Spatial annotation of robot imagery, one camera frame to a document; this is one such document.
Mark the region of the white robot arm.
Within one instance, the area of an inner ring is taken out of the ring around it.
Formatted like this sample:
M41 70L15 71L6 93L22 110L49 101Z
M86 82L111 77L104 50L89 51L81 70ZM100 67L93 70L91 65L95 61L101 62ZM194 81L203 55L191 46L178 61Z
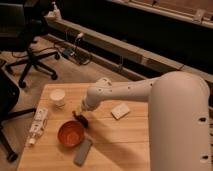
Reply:
M213 171L209 97L202 77L173 71L122 85L101 78L88 87L81 108L91 111L107 100L146 102L151 171Z

